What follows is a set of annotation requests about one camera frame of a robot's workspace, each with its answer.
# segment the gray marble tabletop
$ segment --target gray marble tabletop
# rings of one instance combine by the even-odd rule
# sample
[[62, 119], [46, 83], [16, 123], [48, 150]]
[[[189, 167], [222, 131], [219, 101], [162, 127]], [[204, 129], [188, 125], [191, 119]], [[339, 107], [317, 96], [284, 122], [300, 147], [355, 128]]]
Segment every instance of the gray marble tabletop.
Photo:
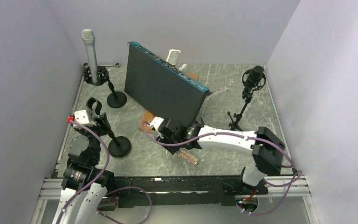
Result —
[[[251, 65], [234, 64], [189, 64], [184, 72], [199, 75], [198, 81], [208, 87], [213, 94], [207, 97], [200, 110], [206, 125], [219, 129], [227, 129], [229, 117], [227, 111], [239, 113], [244, 105], [241, 98], [243, 85], [242, 74], [253, 68]], [[110, 80], [117, 91], [124, 91], [125, 74], [127, 66], [108, 68]], [[84, 110], [86, 101], [95, 97], [102, 102], [101, 112], [106, 112], [112, 130], [116, 136], [127, 137], [132, 144], [129, 155], [123, 158], [110, 156], [108, 170], [115, 176], [172, 176], [172, 175], [238, 175], [244, 166], [251, 160], [251, 155], [227, 151], [218, 148], [192, 149], [190, 152], [199, 158], [196, 165], [185, 161], [179, 155], [171, 155], [160, 145], [151, 142], [145, 134], [138, 130], [145, 109], [132, 98], [128, 97], [127, 103], [118, 109], [110, 108], [106, 98], [110, 94], [107, 83], [102, 86], [83, 84], [76, 110]], [[259, 126], [265, 126], [282, 138], [279, 122], [273, 103], [265, 86], [254, 93], [251, 103], [247, 106], [240, 126], [245, 131], [257, 130]], [[58, 176], [62, 177], [68, 159], [69, 144], [77, 136], [73, 128], [70, 129], [62, 155], [62, 163]], [[103, 136], [108, 144], [111, 139]], [[106, 153], [101, 146], [101, 160], [97, 168], [102, 168], [106, 161]], [[290, 169], [282, 169], [283, 174], [291, 174]]]

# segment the wooden block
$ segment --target wooden block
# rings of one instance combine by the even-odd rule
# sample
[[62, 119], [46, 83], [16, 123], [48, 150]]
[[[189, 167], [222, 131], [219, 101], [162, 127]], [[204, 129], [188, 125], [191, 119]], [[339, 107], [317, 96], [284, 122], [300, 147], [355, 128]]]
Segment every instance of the wooden block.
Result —
[[[192, 73], [186, 73], [188, 76], [190, 76], [191, 78], [195, 79], [196, 81], [198, 81], [198, 75], [196, 74], [192, 74]], [[148, 123], [150, 123], [153, 119], [155, 118], [155, 116], [150, 113], [150, 111], [146, 110], [145, 114], [143, 115], [143, 118], [139, 124], [139, 129], [142, 131], [143, 130], [143, 122], [146, 121]], [[146, 126], [146, 131], [148, 133], [153, 133], [153, 130], [151, 130], [149, 127]]]

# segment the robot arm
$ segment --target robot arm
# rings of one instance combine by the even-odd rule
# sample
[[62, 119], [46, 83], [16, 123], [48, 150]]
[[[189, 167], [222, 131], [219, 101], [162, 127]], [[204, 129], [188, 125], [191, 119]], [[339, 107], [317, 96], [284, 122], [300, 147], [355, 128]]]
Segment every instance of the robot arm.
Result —
[[[249, 166], [245, 167], [241, 177], [245, 184], [252, 187], [256, 186], [268, 175], [280, 175], [283, 155], [275, 148], [257, 140], [250, 140], [247, 137], [238, 138], [237, 136], [229, 135], [232, 133], [266, 139], [284, 149], [284, 143], [265, 127], [259, 127], [258, 131], [237, 132], [195, 123], [186, 128], [168, 119], [159, 117], [155, 117], [149, 127], [154, 130], [156, 140], [163, 143], [179, 143], [197, 136], [215, 133], [214, 135], [199, 138], [192, 143], [184, 145], [184, 147], [187, 149], [222, 148], [252, 155], [253, 161]], [[175, 154], [180, 147], [165, 146], [165, 148], [172, 154]]]

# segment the white object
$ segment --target white object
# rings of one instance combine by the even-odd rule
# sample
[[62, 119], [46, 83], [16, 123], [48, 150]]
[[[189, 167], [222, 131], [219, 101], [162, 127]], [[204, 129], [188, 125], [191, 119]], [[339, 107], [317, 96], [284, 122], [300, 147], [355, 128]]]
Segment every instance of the white object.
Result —
[[[57, 211], [55, 212], [55, 216], [52, 222], [53, 224], [56, 224], [58, 216], [60, 215], [61, 210], [64, 207], [66, 201], [68, 201], [75, 193], [76, 193], [75, 190], [69, 188], [66, 188], [65, 190], [61, 190], [60, 203], [58, 204]], [[87, 195], [87, 191], [84, 191], [73, 199], [73, 201], [64, 211], [64, 214], [62, 215], [60, 220], [60, 224], [75, 223], [80, 206], [82, 205], [83, 199], [86, 197], [86, 195]]]
[[79, 215], [77, 216], [75, 224], [90, 223], [91, 217], [96, 213], [98, 204], [107, 192], [108, 189], [106, 187], [102, 187], [102, 185], [98, 183], [93, 183], [79, 209]]
[[87, 112], [87, 110], [81, 110], [81, 111], [76, 111], [74, 113], [75, 116], [75, 121], [81, 125], [87, 125], [89, 123], [91, 123], [92, 119], [90, 114]]
[[[200, 133], [198, 135], [203, 135], [206, 133], [216, 133], [216, 132], [228, 132], [240, 134], [243, 136], [256, 137], [254, 131], [250, 132], [237, 132], [237, 131], [229, 131], [223, 129], [216, 129], [209, 126], [204, 126], [200, 129]], [[198, 144], [201, 148], [219, 148], [219, 149], [227, 149], [231, 151], [236, 151], [240, 153], [252, 154], [253, 150], [250, 148], [251, 145], [255, 144], [254, 140], [247, 140], [247, 138], [238, 138], [231, 135], [210, 135], [204, 138], [200, 138], [197, 140]]]
[[256, 186], [259, 184], [260, 180], [266, 177], [267, 175], [256, 167], [256, 162], [252, 160], [252, 163], [245, 167], [245, 171], [243, 172], [242, 182], [245, 184], [249, 184], [250, 186]]
[[179, 54], [181, 53], [180, 50], [171, 49], [169, 50], [167, 62], [171, 65], [176, 65], [176, 62], [178, 62]]
[[[102, 198], [106, 195], [108, 190], [106, 187], [102, 187], [101, 184], [93, 183], [90, 186], [90, 190], [83, 191], [70, 203], [60, 220], [60, 224], [88, 224], [91, 220], [92, 215], [96, 213], [98, 204]], [[56, 224], [58, 216], [65, 205], [74, 194], [75, 190], [66, 188], [61, 190], [60, 203], [52, 224]]]

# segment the microphone stand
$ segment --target microphone stand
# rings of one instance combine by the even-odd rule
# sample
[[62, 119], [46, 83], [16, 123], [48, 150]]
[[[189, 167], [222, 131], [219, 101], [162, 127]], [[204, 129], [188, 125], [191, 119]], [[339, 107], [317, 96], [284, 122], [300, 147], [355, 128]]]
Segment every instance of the microphone stand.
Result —
[[95, 54], [95, 36], [91, 29], [85, 29], [82, 31], [82, 39], [84, 46], [86, 47], [87, 58], [89, 63], [85, 63], [84, 66], [84, 80], [91, 85], [100, 86], [105, 82], [108, 82], [108, 86], [111, 94], [109, 94], [107, 103], [112, 108], [120, 108], [127, 102], [127, 96], [123, 92], [115, 91], [113, 83], [109, 80], [109, 72], [106, 67], [98, 66]]
[[83, 72], [84, 80], [91, 85], [94, 86], [100, 86], [104, 84], [105, 82], [108, 82], [108, 86], [110, 91], [112, 91], [111, 94], [108, 95], [107, 103], [108, 106], [111, 108], [120, 108], [124, 106], [124, 104], [127, 102], [127, 96], [120, 91], [115, 91], [115, 87], [113, 86], [113, 83], [109, 79], [109, 72], [104, 66], [98, 66], [97, 71], [97, 82], [93, 82], [91, 78], [91, 71], [90, 67], [87, 63], [84, 64], [84, 72]]
[[[265, 83], [266, 83], [266, 78], [265, 78], [264, 74], [261, 77], [261, 79], [255, 81], [255, 82], [253, 82], [252, 80], [248, 80], [248, 78], [246, 79], [246, 81], [243, 81], [244, 76], [248, 75], [251, 72], [251, 70], [252, 69], [249, 69], [249, 70], [245, 71], [245, 73], [243, 73], [243, 75], [242, 75], [242, 84], [245, 86], [245, 88], [242, 91], [242, 99], [245, 100], [245, 105], [242, 107], [242, 110], [241, 110], [241, 112], [239, 114], [234, 113], [233, 117], [236, 118], [235, 121], [234, 121], [233, 117], [231, 117], [230, 111], [227, 111], [227, 114], [228, 114], [228, 116], [230, 117], [230, 120], [231, 120], [231, 122], [228, 124], [228, 126], [230, 127], [231, 131], [238, 130], [238, 131], [243, 132], [243, 129], [241, 127], [239, 127], [238, 123], [242, 119], [243, 113], [245, 112], [245, 109], [246, 109], [247, 105], [250, 103], [250, 101], [253, 98], [253, 92], [263, 88]], [[264, 83], [263, 83], [263, 85], [259, 85], [260, 81], [262, 79], [264, 79]]]

